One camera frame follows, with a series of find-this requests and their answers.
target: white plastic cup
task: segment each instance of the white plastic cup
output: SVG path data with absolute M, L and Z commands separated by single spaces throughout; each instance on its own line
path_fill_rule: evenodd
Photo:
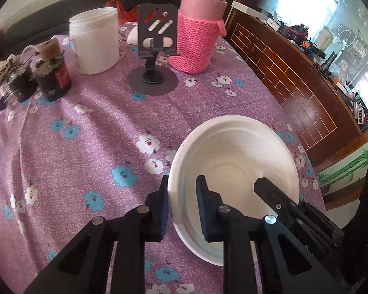
M 334 39 L 334 35 L 330 32 L 327 27 L 323 27 L 319 35 L 315 39 L 315 44 L 319 50 L 326 52 L 327 48 L 330 46 Z
M 118 12 L 116 8 L 98 8 L 69 19 L 71 46 L 79 61 L 79 72 L 98 74 L 114 66 L 119 59 Z

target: bowl rim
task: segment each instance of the bowl rim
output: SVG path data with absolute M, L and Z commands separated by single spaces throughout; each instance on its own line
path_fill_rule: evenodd
M 200 124 L 197 126 L 182 142 L 179 149 L 177 150 L 177 153 L 173 159 L 170 173 L 169 173 L 169 180 L 168 180 L 168 199 L 169 199 L 169 208 L 171 212 L 171 219 L 173 222 L 173 226 L 176 230 L 176 233 L 179 235 L 181 241 L 185 244 L 187 248 L 191 250 L 196 256 L 203 259 L 204 261 L 207 261 L 214 265 L 223 266 L 223 258 L 216 260 L 216 257 L 212 255 L 211 253 L 207 252 L 205 249 L 203 249 L 200 245 L 198 245 L 192 238 L 192 236 L 188 233 L 187 228 L 185 227 L 185 222 L 183 220 L 183 216 L 181 215 L 180 211 L 180 202 L 179 202 L 179 178 L 181 177 L 181 165 L 183 164 L 184 158 L 193 146 L 193 144 L 199 139 L 199 137 L 204 134 L 208 129 L 218 125 L 223 124 L 226 122 L 245 122 L 250 124 L 257 124 L 258 126 L 267 129 L 272 136 L 274 136 L 275 139 L 278 141 L 281 141 L 283 143 L 283 147 L 287 151 L 287 154 L 290 156 L 291 163 L 295 169 L 295 174 L 297 176 L 297 198 L 295 198 L 293 201 L 298 204 L 299 202 L 299 178 L 297 173 L 297 168 L 295 166 L 293 157 L 290 153 L 290 150 L 287 148 L 286 144 L 283 142 L 283 140 L 267 125 L 263 124 L 262 122 L 246 117 L 241 115 L 224 115 L 219 116 L 216 118 L 212 118 L 210 120 L 207 120 L 206 122 Z

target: white bowl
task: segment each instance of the white bowl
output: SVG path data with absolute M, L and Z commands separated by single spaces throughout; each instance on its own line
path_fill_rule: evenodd
M 169 205 L 173 225 L 185 245 L 198 257 L 223 265 L 222 243 L 207 243 L 202 235 L 196 178 L 205 175 L 208 188 L 244 215 L 261 219 L 276 213 L 254 192 L 266 177 L 293 201 L 299 200 L 299 179 L 291 153 L 265 124 L 244 116 L 213 118 L 183 141 L 173 160 Z

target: thermos bottle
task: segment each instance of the thermos bottle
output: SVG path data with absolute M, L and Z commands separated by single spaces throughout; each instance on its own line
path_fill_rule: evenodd
M 180 71 L 196 74 L 209 64 L 219 35 L 225 36 L 222 20 L 226 0 L 181 0 L 177 22 L 177 53 L 169 63 Z

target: purple tablecloth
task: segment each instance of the purple tablecloth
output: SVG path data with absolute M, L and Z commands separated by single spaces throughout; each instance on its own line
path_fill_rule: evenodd
M 179 85 L 158 97 L 126 85 L 126 75 L 143 64 L 137 48 L 123 42 L 122 59 L 91 76 L 77 72 L 69 44 L 62 48 L 69 93 L 50 103 L 37 90 L 0 113 L 0 274 L 15 294 L 94 216 L 112 219 L 142 204 L 184 138 L 217 116 L 249 116 L 277 132 L 296 161 L 301 197 L 325 210 L 286 114 L 222 38 L 205 72 L 175 71 Z M 169 66 L 163 57 L 158 63 Z M 161 244 L 146 244 L 145 258 L 147 294 L 222 293 L 222 268 L 187 249 L 171 222 Z

